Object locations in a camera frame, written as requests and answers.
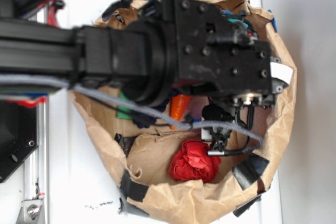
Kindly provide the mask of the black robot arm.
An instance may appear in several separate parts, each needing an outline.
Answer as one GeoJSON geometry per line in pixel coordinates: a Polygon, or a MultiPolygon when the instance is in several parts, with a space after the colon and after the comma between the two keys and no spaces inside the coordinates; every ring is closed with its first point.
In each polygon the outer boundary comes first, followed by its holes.
{"type": "Polygon", "coordinates": [[[233,106],[270,106],[292,76],[250,22],[195,0],[151,0],[124,30],[1,20],[3,99],[81,84],[119,88],[148,106],[172,89],[233,106]]]}

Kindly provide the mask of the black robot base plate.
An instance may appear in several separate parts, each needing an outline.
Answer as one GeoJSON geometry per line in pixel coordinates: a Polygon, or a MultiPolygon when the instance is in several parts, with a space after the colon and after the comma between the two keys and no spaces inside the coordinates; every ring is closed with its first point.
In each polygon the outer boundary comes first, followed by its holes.
{"type": "Polygon", "coordinates": [[[1,183],[37,148],[37,109],[1,101],[1,183]]]}

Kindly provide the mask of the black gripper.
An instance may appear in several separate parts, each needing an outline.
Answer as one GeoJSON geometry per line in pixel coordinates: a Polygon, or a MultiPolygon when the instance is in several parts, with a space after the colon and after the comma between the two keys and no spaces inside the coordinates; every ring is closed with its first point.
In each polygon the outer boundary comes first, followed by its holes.
{"type": "Polygon", "coordinates": [[[151,0],[138,23],[149,37],[153,72],[150,104],[172,89],[230,106],[273,106],[291,84],[292,70],[273,56],[250,23],[195,0],[151,0]]]}

